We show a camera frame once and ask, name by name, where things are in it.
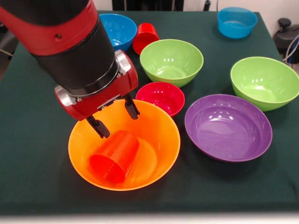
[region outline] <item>bowl rim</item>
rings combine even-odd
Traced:
[[[119,99],[117,101],[120,101],[120,102],[125,102],[124,99]],[[167,117],[169,117],[169,120],[171,121],[171,123],[173,124],[173,127],[175,128],[175,133],[176,133],[176,136],[178,138],[178,147],[176,148],[176,154],[174,155],[174,159],[171,163],[171,165],[161,174],[159,175],[156,179],[152,180],[151,182],[148,182],[146,184],[143,184],[141,186],[138,186],[138,187],[134,187],[134,188],[125,188],[125,189],[114,189],[114,188],[108,188],[108,187],[105,187],[105,186],[102,186],[102,185],[99,185],[99,184],[96,184],[92,181],[89,181],[87,178],[85,178],[84,175],[82,175],[82,173],[80,172],[80,170],[78,170],[78,168],[76,166],[74,166],[74,162],[73,160],[71,159],[71,154],[70,154],[70,141],[71,141],[71,136],[72,136],[72,133],[75,129],[75,127],[79,124],[80,121],[78,121],[75,126],[73,127],[73,129],[71,130],[71,133],[70,133],[70,136],[69,136],[69,141],[68,141],[68,156],[69,156],[69,159],[71,161],[71,164],[73,166],[73,168],[76,170],[76,172],[84,179],[86,180],[88,183],[98,187],[98,188],[101,188],[101,189],[106,189],[106,190],[112,190],[112,191],[130,191],[130,190],[136,190],[136,189],[141,189],[141,188],[144,188],[144,187],[147,187],[155,182],[157,182],[158,180],[160,180],[162,177],[164,177],[168,172],[169,170],[173,167],[174,163],[178,160],[178,154],[179,154],[179,151],[180,151],[180,148],[181,148],[181,136],[179,134],[179,130],[178,130],[178,126],[176,125],[176,123],[174,122],[174,120],[169,116],[168,113],[166,113],[163,109],[161,109],[160,107],[156,106],[156,105],[153,105],[151,103],[148,103],[146,101],[142,101],[142,100],[137,100],[137,99],[134,99],[134,101],[139,101],[141,104],[148,104],[150,106],[153,106],[153,107],[156,107],[161,113],[164,113]]]
[[[138,90],[138,92],[136,93],[136,97],[135,97],[135,98],[136,98],[137,100],[141,100],[141,99],[138,99],[138,98],[139,98],[139,95],[140,95],[140,90],[142,90],[142,89],[144,89],[145,87],[148,87],[148,86],[150,86],[150,85],[155,85],[155,84],[158,84],[158,83],[163,83],[163,84],[166,84],[166,85],[169,85],[169,86],[174,87],[176,90],[178,90],[179,94],[180,94],[181,96],[183,96],[183,103],[182,103],[182,105],[179,107],[179,109],[178,109],[177,111],[175,111],[174,113],[169,114],[171,117],[177,115],[177,114],[183,109],[183,107],[184,107],[184,105],[185,105],[185,95],[184,95],[184,92],[183,92],[180,88],[178,88],[176,85],[174,85],[174,84],[167,83],[167,82],[152,82],[152,83],[147,83],[146,85],[144,85],[143,87],[141,87],[141,88]]]
[[[152,73],[149,72],[147,69],[145,69],[145,67],[144,67],[144,65],[143,65],[143,63],[142,63],[142,53],[144,52],[144,50],[145,50],[146,48],[150,47],[152,44],[155,44],[156,42],[163,42],[163,41],[183,42],[183,43],[187,43],[187,44],[191,45],[192,47],[194,47],[194,48],[199,52],[199,55],[200,55],[201,58],[202,58],[202,63],[201,63],[201,65],[199,66],[199,68],[198,68],[194,73],[192,73],[191,75],[188,75],[188,76],[183,77],[183,78],[162,78],[162,77],[157,76],[156,74],[152,74]],[[141,51],[140,59],[139,59],[139,60],[140,60],[140,64],[141,64],[141,66],[143,67],[143,69],[144,69],[146,72],[148,72],[148,73],[151,74],[152,76],[157,77],[157,78],[162,79],[162,80],[185,80],[185,79],[187,79],[187,78],[190,78],[190,77],[196,75],[196,74],[202,69],[202,67],[203,67],[203,65],[204,65],[204,56],[203,56],[202,52],[201,52],[195,45],[193,45],[193,44],[191,44],[191,43],[189,43],[189,42],[187,42],[187,41],[182,41],[182,40],[178,40],[178,39],[162,39],[162,40],[158,40],[158,41],[155,41],[155,42],[153,42],[153,43],[150,43],[149,45],[147,45],[147,46]]]
[[[246,97],[248,97],[249,99],[252,99],[252,100],[254,100],[254,101],[258,102],[258,103],[267,103],[267,104],[272,104],[272,105],[275,105],[275,104],[283,104],[283,103],[291,102],[292,100],[294,100],[294,99],[299,95],[299,89],[298,89],[297,94],[295,94],[294,97],[292,97],[292,98],[290,98],[290,99],[288,99],[288,100],[278,101],[278,102],[270,102],[270,101],[266,101],[266,100],[265,100],[265,101],[261,101],[261,100],[252,98],[252,97],[249,96],[248,94],[245,94],[245,93],[244,93],[244,92],[243,92],[243,91],[242,91],[242,90],[235,84],[235,82],[234,82],[234,80],[233,80],[233,69],[235,68],[235,66],[236,66],[239,62],[241,62],[241,61],[245,61],[245,60],[250,60],[250,59],[252,59],[252,58],[262,58],[262,59],[267,59],[267,60],[270,60],[270,61],[275,61],[276,63],[280,63],[280,64],[282,64],[283,66],[287,67],[287,68],[292,72],[292,74],[295,75],[295,76],[297,77],[297,79],[298,79],[298,81],[299,81],[299,75],[298,75],[292,68],[290,68],[288,65],[286,65],[285,63],[283,63],[283,62],[281,62],[281,61],[279,61],[279,60],[270,58],[270,57],[252,56],[252,57],[246,57],[246,58],[243,58],[243,59],[237,61],[236,63],[234,63],[234,65],[232,66],[232,68],[231,68],[231,70],[230,70],[230,80],[231,80],[232,84],[236,87],[236,89],[237,89],[238,91],[240,91],[242,94],[244,94],[244,95],[245,95]]]
[[[245,11],[251,13],[252,15],[254,15],[254,18],[255,18],[255,22],[254,22],[252,25],[250,25],[250,26],[247,26],[247,27],[233,27],[233,28],[237,28],[237,29],[248,29],[248,28],[252,28],[252,27],[255,27],[255,26],[256,26],[256,24],[257,24],[257,22],[258,22],[258,17],[257,17],[257,15],[256,15],[254,12],[250,11],[249,9],[246,9],[246,8],[243,8],[243,7],[226,7],[226,8],[223,8],[222,10],[220,10],[220,11],[217,13],[217,19],[218,19],[218,21],[220,21],[220,22],[222,22],[223,24],[225,24],[224,21],[221,20],[221,19],[219,18],[219,13],[220,13],[220,12],[223,12],[223,11],[225,11],[225,10],[227,10],[227,9],[231,9],[231,8],[234,8],[234,9],[237,9],[237,8],[238,8],[238,9],[243,9],[243,10],[245,10]]]
[[[135,23],[132,19],[130,19],[129,17],[127,17],[127,16],[125,16],[125,15],[120,15],[120,14],[116,14],[116,13],[102,13],[102,14],[99,14],[99,17],[101,17],[101,16],[106,16],[106,15],[115,15],[115,16],[119,16],[119,17],[124,17],[124,18],[130,20],[130,21],[134,24],[134,28],[135,28],[135,31],[134,31],[135,34],[133,35],[132,38],[130,38],[130,39],[128,39],[127,41],[122,42],[121,44],[118,44],[118,45],[115,45],[115,44],[112,44],[112,43],[111,43],[113,47],[116,47],[116,46],[122,46],[123,44],[127,44],[127,43],[129,43],[130,41],[133,41],[133,39],[135,38],[135,36],[136,36],[136,34],[137,34],[137,25],[136,25],[136,23]]]
[[[270,140],[269,140],[268,146],[265,147],[265,149],[264,149],[263,151],[261,151],[261,153],[259,153],[258,155],[254,156],[254,157],[252,157],[252,158],[250,158],[250,159],[243,159],[243,160],[228,160],[228,159],[222,159],[222,158],[219,158],[219,157],[215,157],[215,156],[211,155],[210,153],[208,153],[207,151],[203,150],[203,149],[201,148],[201,146],[200,146],[195,140],[193,140],[193,138],[191,137],[190,131],[189,131],[189,129],[188,129],[187,126],[186,126],[186,120],[187,120],[187,115],[188,115],[188,113],[189,113],[189,110],[190,110],[191,107],[192,107],[195,103],[197,103],[198,101],[203,100],[203,99],[206,99],[206,98],[209,98],[209,97],[212,97],[212,96],[219,96],[219,97],[221,97],[221,96],[222,96],[222,97],[223,97],[223,96],[227,97],[227,96],[228,96],[228,97],[235,98],[235,99],[238,99],[238,100],[240,100],[240,101],[243,101],[243,102],[246,103],[246,104],[250,104],[250,105],[254,106],[255,109],[256,109],[256,111],[259,112],[259,113],[261,114],[261,116],[263,116],[263,117],[265,118],[265,120],[266,120],[266,122],[267,122],[267,125],[270,127],[270,133],[271,133],[271,136],[270,136]],[[255,106],[254,104],[252,104],[251,102],[249,102],[249,101],[247,101],[247,100],[245,100],[245,99],[243,99],[243,98],[236,97],[236,96],[233,96],[233,95],[228,95],[228,94],[212,94],[212,95],[207,95],[207,96],[204,96],[204,97],[202,97],[202,98],[199,98],[199,99],[195,100],[195,101],[189,106],[189,108],[188,108],[187,111],[186,111],[185,119],[184,119],[184,125],[185,125],[185,130],[186,130],[186,132],[187,132],[187,135],[189,136],[189,138],[191,139],[191,141],[194,143],[194,145],[195,145],[200,151],[202,151],[204,154],[208,155],[208,156],[211,157],[211,158],[214,158],[214,159],[216,159],[216,160],[223,161],[223,162],[238,163],[238,162],[247,162],[247,161],[254,160],[254,159],[256,159],[256,158],[262,156],[265,152],[267,152],[267,150],[269,149],[269,147],[270,147],[270,145],[271,145],[271,143],[272,143],[272,140],[273,140],[273,130],[272,130],[271,123],[269,122],[269,119],[267,118],[267,116],[262,112],[262,110],[259,109],[259,108],[258,108],[257,106]]]

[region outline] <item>light blue bowl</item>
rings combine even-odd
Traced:
[[[118,14],[101,14],[100,19],[116,50],[126,51],[137,33],[137,26],[130,18]]]
[[[218,13],[218,29],[229,38],[240,39],[248,36],[256,23],[257,16],[245,8],[229,7]]]

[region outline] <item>purple bowl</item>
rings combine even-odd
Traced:
[[[253,160],[264,154],[272,141],[272,128],[264,113],[231,95],[195,101],[187,110],[185,127],[200,150],[226,162]]]

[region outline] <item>table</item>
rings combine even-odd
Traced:
[[[161,39],[190,42],[204,66],[188,85],[183,110],[175,118],[181,149],[173,168],[156,183],[113,192],[83,180],[73,169],[67,145],[76,121],[55,98],[54,81],[19,45],[0,81],[0,214],[110,214],[143,212],[290,211],[299,209],[299,100],[266,112],[273,141],[260,158],[222,163],[203,155],[188,138],[184,115],[200,97],[234,94],[232,65],[248,56],[280,59],[260,16],[253,33],[231,40],[217,29],[215,12],[117,12],[137,25],[151,22]],[[139,87],[150,82],[132,49]]]

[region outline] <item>red plastic cup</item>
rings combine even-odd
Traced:
[[[137,54],[141,54],[141,51],[150,43],[159,40],[159,36],[155,27],[150,23],[143,23],[138,26],[137,34],[133,40],[133,49]]]
[[[111,183],[123,182],[132,167],[138,147],[139,141],[133,134],[117,131],[89,158],[90,167],[100,178]]]

